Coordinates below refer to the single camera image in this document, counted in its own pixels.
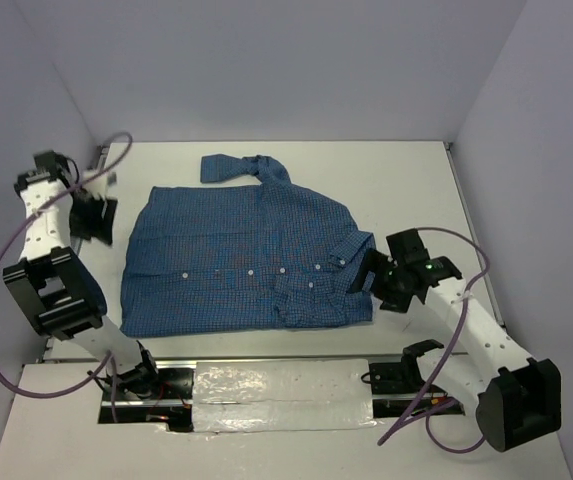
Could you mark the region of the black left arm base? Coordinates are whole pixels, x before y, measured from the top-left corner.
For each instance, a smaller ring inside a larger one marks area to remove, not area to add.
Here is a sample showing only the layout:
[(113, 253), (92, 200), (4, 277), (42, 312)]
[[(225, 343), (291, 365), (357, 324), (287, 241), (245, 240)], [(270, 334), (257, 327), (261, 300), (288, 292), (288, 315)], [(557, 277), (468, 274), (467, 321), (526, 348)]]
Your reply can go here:
[(99, 381), (102, 389), (99, 424), (159, 424), (172, 432), (193, 431), (192, 403), (194, 366), (166, 366), (159, 369), (159, 380), (144, 398), (124, 389), (115, 401), (111, 389)]

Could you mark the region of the blue checked long sleeve shirt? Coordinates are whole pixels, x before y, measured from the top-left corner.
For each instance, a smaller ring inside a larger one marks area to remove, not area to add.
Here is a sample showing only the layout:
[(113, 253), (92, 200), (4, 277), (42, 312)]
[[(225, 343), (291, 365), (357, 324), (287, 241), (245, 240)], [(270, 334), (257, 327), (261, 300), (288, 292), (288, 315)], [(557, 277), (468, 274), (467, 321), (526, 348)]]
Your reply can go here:
[(375, 245), (349, 209), (294, 184), (276, 159), (209, 155), (197, 187), (150, 191), (121, 281), (133, 338), (369, 322), (351, 286)]

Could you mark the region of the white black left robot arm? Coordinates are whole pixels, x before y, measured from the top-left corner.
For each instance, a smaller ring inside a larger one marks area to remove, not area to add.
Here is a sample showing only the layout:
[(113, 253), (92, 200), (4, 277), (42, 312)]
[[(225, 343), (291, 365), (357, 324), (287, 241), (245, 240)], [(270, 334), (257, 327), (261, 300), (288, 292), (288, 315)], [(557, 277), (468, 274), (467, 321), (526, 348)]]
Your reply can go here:
[(161, 372), (143, 345), (109, 319), (101, 287), (77, 254), (79, 241), (112, 244), (118, 202), (107, 196), (104, 180), (72, 191), (81, 174), (60, 153), (37, 153), (34, 161), (14, 184), (34, 221), (3, 281), (38, 335), (72, 342), (98, 360), (110, 356), (108, 384), (132, 398), (150, 398), (161, 388)]

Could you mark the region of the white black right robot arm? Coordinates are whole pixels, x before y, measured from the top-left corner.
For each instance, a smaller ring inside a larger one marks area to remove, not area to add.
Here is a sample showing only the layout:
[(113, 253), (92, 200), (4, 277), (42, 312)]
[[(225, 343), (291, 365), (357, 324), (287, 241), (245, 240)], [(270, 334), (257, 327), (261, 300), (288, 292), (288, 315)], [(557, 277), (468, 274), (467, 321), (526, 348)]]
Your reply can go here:
[(420, 233), (415, 228), (388, 236), (388, 253), (368, 249), (350, 288), (398, 314), (418, 300), (451, 334), (447, 343), (411, 344), (398, 361), (375, 363), (363, 375), (374, 394), (414, 396), (378, 442), (454, 407), (475, 420), (483, 442), (498, 452), (559, 431), (558, 367), (513, 340), (473, 296), (481, 277), (466, 279), (449, 258), (431, 256)]

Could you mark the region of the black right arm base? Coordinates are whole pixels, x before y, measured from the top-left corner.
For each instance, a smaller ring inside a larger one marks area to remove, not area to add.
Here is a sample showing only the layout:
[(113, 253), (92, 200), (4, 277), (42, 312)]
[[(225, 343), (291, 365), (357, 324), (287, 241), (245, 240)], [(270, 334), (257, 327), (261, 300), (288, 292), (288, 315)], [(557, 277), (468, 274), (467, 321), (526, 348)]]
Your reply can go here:
[(399, 417), (422, 386), (410, 379), (400, 357), (369, 359), (360, 380), (370, 387), (375, 419)]

